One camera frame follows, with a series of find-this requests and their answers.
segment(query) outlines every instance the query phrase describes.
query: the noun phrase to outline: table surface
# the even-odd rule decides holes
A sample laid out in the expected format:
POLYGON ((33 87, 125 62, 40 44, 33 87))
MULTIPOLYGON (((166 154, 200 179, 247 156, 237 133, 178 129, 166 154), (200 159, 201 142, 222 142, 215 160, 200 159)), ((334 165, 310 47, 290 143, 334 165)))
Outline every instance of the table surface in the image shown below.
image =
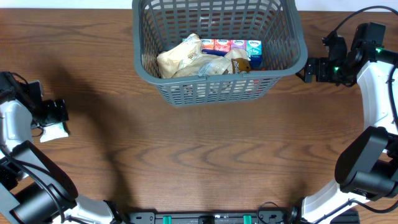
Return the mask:
MULTIPOLYGON (((320 57, 321 38, 349 13, 300 15, 309 56, 320 57)), ((387 25, 384 44, 398 50, 396 17, 381 12, 341 28, 348 46, 356 26, 370 21, 387 25)), ((1 70, 39 79, 46 98, 66 100, 72 135, 35 142, 80 194, 130 211, 288 207, 334 177, 338 156, 363 131, 358 86, 294 75, 256 101, 174 108, 135 72, 131 32, 130 10, 0 10, 1 70)), ((357 209, 362 223, 398 221, 398 212, 357 209)))

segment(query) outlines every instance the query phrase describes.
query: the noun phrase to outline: green strip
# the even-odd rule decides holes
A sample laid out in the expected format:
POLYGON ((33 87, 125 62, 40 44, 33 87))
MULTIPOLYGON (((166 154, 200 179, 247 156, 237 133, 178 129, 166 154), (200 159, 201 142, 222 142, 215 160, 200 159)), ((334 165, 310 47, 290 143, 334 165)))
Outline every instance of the green strip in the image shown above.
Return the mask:
POLYGON ((172 217, 163 217, 163 224, 172 224, 172 217))
POLYGON ((243 216, 243 224, 251 224, 251 215, 243 216))

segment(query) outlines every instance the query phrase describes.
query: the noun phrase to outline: wood grain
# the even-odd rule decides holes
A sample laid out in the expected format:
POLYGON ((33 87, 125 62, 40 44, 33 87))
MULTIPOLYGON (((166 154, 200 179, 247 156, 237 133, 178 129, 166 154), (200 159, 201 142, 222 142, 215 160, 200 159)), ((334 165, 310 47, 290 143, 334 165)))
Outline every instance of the wood grain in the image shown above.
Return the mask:
MULTIPOLYGON (((300 13, 310 56, 326 56, 321 38, 348 14, 300 13)), ((386 24, 385 46, 398 50, 388 13, 348 21, 340 32, 348 45, 369 21, 386 24)), ((81 194, 130 211, 287 207, 333 178, 339 154, 363 130, 358 86, 295 76, 256 101, 174 108, 137 76, 131 27, 130 10, 0 10, 1 70, 39 79, 46 98, 66 99, 72 135, 35 141, 81 194)), ((359 211, 362 223, 398 221, 398 212, 359 211)))

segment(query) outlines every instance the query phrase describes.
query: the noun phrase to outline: gray plastic basket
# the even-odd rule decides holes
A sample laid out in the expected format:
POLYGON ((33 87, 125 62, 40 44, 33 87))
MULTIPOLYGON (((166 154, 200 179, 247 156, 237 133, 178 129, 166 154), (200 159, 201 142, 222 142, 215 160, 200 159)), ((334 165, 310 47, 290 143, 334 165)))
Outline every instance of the gray plastic basket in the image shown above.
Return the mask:
POLYGON ((294 0, 133 0, 132 9, 135 69, 176 106, 259 98, 307 61, 294 0), (191 33, 261 40, 266 71, 161 79, 156 57, 191 33))

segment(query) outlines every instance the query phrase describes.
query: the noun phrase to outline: white wall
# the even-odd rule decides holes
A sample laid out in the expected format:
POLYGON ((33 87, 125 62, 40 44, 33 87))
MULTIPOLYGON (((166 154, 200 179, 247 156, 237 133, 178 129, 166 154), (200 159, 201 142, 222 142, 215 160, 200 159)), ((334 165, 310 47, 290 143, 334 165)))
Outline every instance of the white wall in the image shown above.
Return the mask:
MULTIPOLYGON (((132 0, 0 0, 4 8, 131 9, 132 0)), ((357 11, 380 5, 398 9, 398 0, 296 0, 301 11, 357 11)))

